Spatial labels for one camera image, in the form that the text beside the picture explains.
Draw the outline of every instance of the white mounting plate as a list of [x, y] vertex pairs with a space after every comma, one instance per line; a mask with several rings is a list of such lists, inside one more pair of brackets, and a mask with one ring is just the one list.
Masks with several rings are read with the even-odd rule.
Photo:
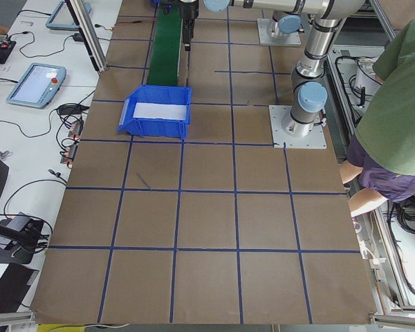
[[314, 126], [312, 131], [302, 138], [293, 137], [286, 133], [282, 128], [282, 119], [284, 115], [291, 111], [292, 106], [288, 105], [270, 105], [270, 126], [272, 127], [272, 139], [274, 147], [282, 148], [286, 143], [287, 149], [326, 149], [326, 140], [324, 139], [323, 127]]
[[272, 38], [268, 35], [268, 25], [272, 19], [258, 19], [258, 35], [260, 37], [260, 44], [266, 46], [301, 46], [302, 41], [298, 33], [291, 33], [282, 38]]

